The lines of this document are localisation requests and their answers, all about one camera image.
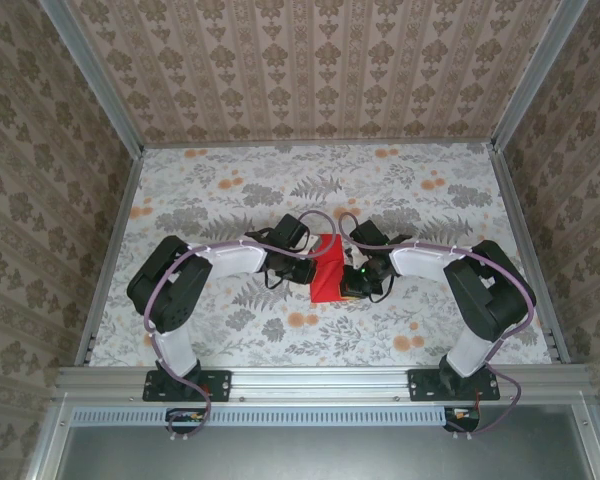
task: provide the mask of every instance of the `patterned wall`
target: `patterned wall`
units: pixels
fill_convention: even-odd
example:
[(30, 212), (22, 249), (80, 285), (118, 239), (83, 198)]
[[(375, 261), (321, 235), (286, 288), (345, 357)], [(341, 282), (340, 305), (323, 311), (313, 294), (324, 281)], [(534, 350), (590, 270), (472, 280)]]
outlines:
[(73, 363), (129, 155), (35, 0), (0, 1), (0, 479)]
[(506, 148), (575, 361), (600, 398), (600, 0), (590, 0)]
[(559, 0), (70, 0), (145, 143), (488, 137)]

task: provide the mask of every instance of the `gray leaf pattern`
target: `gray leaf pattern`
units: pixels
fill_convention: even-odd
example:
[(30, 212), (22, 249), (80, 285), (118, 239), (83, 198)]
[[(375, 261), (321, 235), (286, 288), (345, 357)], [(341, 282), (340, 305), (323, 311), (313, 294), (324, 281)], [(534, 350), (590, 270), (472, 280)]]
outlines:
[[(390, 236), (462, 246), (493, 239), (519, 264), (497, 192), (482, 144), (148, 150), (91, 363), (153, 365), (125, 289), (166, 235), (208, 244), (273, 227), (285, 213), (347, 211)], [(328, 232), (318, 217), (303, 221)], [(0, 278), (9, 281), (1, 271)], [(462, 328), (450, 292), (417, 277), (399, 278), (378, 305), (312, 304), (309, 290), (288, 282), (269, 290), (262, 274), (209, 281), (188, 323), (192, 347), (209, 367), (435, 365)], [(549, 360), (535, 323), (495, 359)]]

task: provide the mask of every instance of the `floral tablecloth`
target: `floral tablecloth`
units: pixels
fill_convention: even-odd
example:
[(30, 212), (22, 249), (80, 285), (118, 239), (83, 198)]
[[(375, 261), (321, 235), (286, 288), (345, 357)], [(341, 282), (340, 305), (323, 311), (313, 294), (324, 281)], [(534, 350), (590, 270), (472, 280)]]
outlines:
[[(125, 290), (170, 234), (233, 239), (320, 209), (371, 218), (390, 236), (449, 245), (498, 242), (520, 261), (483, 144), (331, 145), (149, 150), (98, 331), (92, 366), (153, 365)], [(306, 217), (314, 233), (328, 232)], [(384, 302), (312, 304), (307, 286), (267, 290), (262, 274), (209, 282), (189, 321), (206, 367), (437, 364), (462, 326), (448, 288), (404, 277)], [(550, 363), (536, 319), (495, 363)]]

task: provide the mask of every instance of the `floral wallpaper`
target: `floral wallpaper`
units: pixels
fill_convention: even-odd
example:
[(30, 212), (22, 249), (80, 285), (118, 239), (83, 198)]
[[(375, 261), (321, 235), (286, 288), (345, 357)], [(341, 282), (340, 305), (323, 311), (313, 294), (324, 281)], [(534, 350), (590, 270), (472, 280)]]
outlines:
[[(147, 150), (90, 366), (154, 365), (126, 289), (165, 236), (230, 240), (308, 209), (352, 212), (390, 238), (465, 246), (490, 238), (520, 268), (484, 144)], [(305, 221), (314, 234), (329, 231), (320, 217)], [(433, 281), (398, 278), (379, 304), (314, 304), (309, 286), (268, 290), (262, 274), (208, 282), (188, 323), (206, 367), (435, 365), (463, 325), (448, 286)], [(549, 363), (539, 322), (495, 361)]]
[(559, 0), (70, 0), (145, 144), (490, 137)]
[(600, 399), (600, 0), (505, 153), (570, 353), (589, 364)]
[(36, 1), (0, 1), (0, 479), (73, 363), (129, 155)]

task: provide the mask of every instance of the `purple cable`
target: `purple cable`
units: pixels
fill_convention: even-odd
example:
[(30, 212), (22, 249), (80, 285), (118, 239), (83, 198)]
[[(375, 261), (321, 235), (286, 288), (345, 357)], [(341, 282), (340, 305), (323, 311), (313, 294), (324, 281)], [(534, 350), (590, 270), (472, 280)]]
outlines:
[[(151, 310), (153, 309), (153, 305), (156, 301), (156, 298), (158, 298), (158, 294), (160, 293), (160, 290), (162, 290), (165, 283), (167, 283), (167, 281), (169, 280), (169, 277), (178, 269), (178, 267), (180, 265), (182, 265), (182, 263), (185, 260), (192, 257), (196, 253), (209, 251), (209, 250), (213, 250), (213, 249), (217, 249), (217, 248), (225, 248), (225, 247), (244, 245), (244, 246), (248, 246), (248, 247), (264, 248), (265, 250), (282, 253), (283, 255), (287, 255), (289, 257), (294, 257), (294, 258), (300, 258), (300, 259), (311, 259), (311, 258), (319, 257), (320, 255), (324, 255), (335, 244), (336, 233), (337, 233), (336, 225), (335, 225), (334, 221), (331, 219), (331, 217), (329, 217), (326, 213), (323, 213), (319, 210), (307, 210), (302, 215), (300, 215), (298, 220), (302, 220), (304, 217), (306, 217), (309, 214), (320, 215), (321, 217), (325, 218), (331, 225), (331, 241), (326, 246), (326, 248), (321, 249), (319, 252), (303, 255), (300, 253), (288, 252), (287, 250), (273, 247), (271, 245), (264, 245), (262, 243), (258, 243), (256, 241), (252, 241), (252, 240), (234, 240), (234, 241), (230, 241), (230, 242), (221, 242), (221, 243), (216, 243), (216, 244), (212, 244), (212, 245), (201, 245), (198, 247), (193, 247), (191, 250), (183, 253), (180, 257), (178, 257), (171, 264), (171, 266), (169, 266), (169, 268), (167, 268), (167, 270), (164, 272), (164, 275), (162, 275), (162, 278), (158, 281), (158, 283), (156, 284), (156, 287), (154, 288), (153, 292), (151, 293), (151, 296), (149, 297), (149, 301), (147, 302), (147, 306), (144, 309), (144, 328), (149, 333), (149, 337), (151, 338), (151, 346), (153, 347), (153, 350), (156, 353), (156, 356), (158, 357), (158, 361), (160, 362), (160, 365), (162, 365), (162, 368), (164, 369), (164, 371), (167, 372), (174, 380), (176, 380), (190, 388), (193, 388), (196, 392), (198, 392), (202, 396), (202, 398), (205, 401), (205, 405), (206, 405), (205, 415), (204, 415), (202, 421), (198, 424), (198, 426), (196, 426), (189, 433), (189, 435), (195, 435), (196, 433), (198, 433), (200, 431), (200, 428), (202, 428), (202, 426), (207, 422), (209, 415), (211, 414), (211, 399), (209, 398), (209, 395), (204, 390), (202, 390), (198, 385), (182, 378), (180, 375), (175, 373), (169, 365), (167, 365), (166, 361), (164, 361), (164, 357), (162, 356), (160, 347), (158, 347), (158, 344), (155, 341), (156, 329), (154, 326), (151, 326), (151, 319), (149, 318)], [(175, 432), (172, 429), (172, 423), (173, 423), (173, 418), (170, 419), (169, 425), (167, 428), (171, 434), (175, 435)]]
[[(491, 360), (493, 358), (493, 356), (496, 354), (496, 352), (500, 349), (500, 347), (502, 346), (504, 340), (506, 340), (507, 338), (509, 338), (511, 335), (515, 335), (516, 333), (518, 333), (519, 331), (523, 330), (524, 328), (528, 327), (529, 324), (531, 323), (531, 321), (533, 320), (533, 316), (535, 313), (535, 308), (533, 306), (533, 301), (531, 300), (531, 297), (529, 296), (529, 294), (527, 293), (526, 289), (524, 288), (524, 286), (522, 285), (522, 283), (520, 283), (518, 281), (517, 278), (515, 278), (513, 275), (511, 275), (511, 273), (509, 273), (507, 270), (505, 270), (503, 267), (501, 267), (500, 265), (498, 265), (497, 263), (489, 260), (488, 258), (483, 257), (482, 255), (478, 255), (476, 253), (473, 253), (469, 250), (465, 250), (464, 248), (456, 248), (456, 247), (447, 247), (444, 245), (435, 245), (432, 243), (424, 243), (424, 242), (405, 242), (405, 243), (400, 243), (397, 245), (381, 245), (381, 246), (377, 246), (377, 245), (364, 245), (362, 243), (358, 243), (355, 240), (353, 240), (349, 235), (347, 235), (344, 231), (344, 228), (342, 227), (342, 220), (345, 217), (351, 217), (353, 219), (353, 221), (356, 224), (356, 227), (359, 225), (358, 224), (358, 219), (356, 218), (356, 216), (350, 212), (344, 212), (340, 218), (338, 219), (338, 228), (340, 230), (340, 234), (342, 235), (342, 238), (344, 238), (345, 240), (347, 240), (349, 243), (351, 243), (352, 245), (355, 245), (356, 247), (359, 248), (364, 248), (367, 250), (394, 250), (397, 248), (415, 248), (417, 246), (417, 248), (422, 248), (424, 250), (434, 250), (434, 251), (438, 251), (438, 252), (451, 252), (451, 253), (458, 253), (460, 255), (465, 255), (467, 257), (473, 258), (475, 260), (478, 260), (479, 262), (484, 263), (485, 265), (488, 265), (489, 267), (493, 268), (494, 270), (496, 270), (498, 273), (501, 273), (502, 275), (504, 275), (507, 280), (509, 280), (520, 292), (520, 294), (522, 295), (522, 297), (524, 298), (525, 303), (527, 304), (527, 318), (524, 320), (524, 322), (522, 322), (520, 325), (518, 325), (515, 328), (512, 328), (511, 330), (509, 330), (508, 332), (505, 332), (502, 337), (500, 337), (500, 339), (495, 343), (495, 345), (493, 346), (493, 348), (491, 349), (491, 351), (489, 352), (489, 354), (486, 356), (485, 358), (485, 366), (487, 367), (487, 369), (489, 369), (489, 371), (491, 371), (493, 374), (504, 378), (506, 381), (511, 382), (512, 384), (514, 384), (516, 386), (517, 389), (517, 393), (515, 395), (515, 397), (513, 398), (513, 401), (511, 402), (511, 404), (509, 404), (509, 406), (505, 409), (504, 412), (502, 412), (502, 414), (491, 424), (487, 425), (486, 427), (480, 428), (474, 432), (471, 432), (472, 434), (479, 434), (479, 433), (484, 433), (484, 432), (488, 432), (489, 430), (491, 430), (493, 427), (495, 427), (496, 425), (498, 425), (502, 420), (505, 419), (505, 417), (507, 415), (509, 415), (509, 413), (511, 413), (511, 410), (513, 410), (513, 408), (518, 404), (518, 401), (520, 400), (520, 397), (522, 395), (522, 387), (520, 386), (520, 384), (518, 382), (516, 382), (513, 378), (508, 377), (507, 375), (500, 373), (499, 371), (497, 371), (495, 368), (493, 368), (491, 365), (489, 365), (489, 363), (487, 363), (489, 360)], [(453, 426), (454, 428), (459, 429), (460, 431), (464, 431), (464, 429), (458, 427), (457, 425), (455, 425), (452, 422), (447, 422), (449, 423), (449, 425)]]

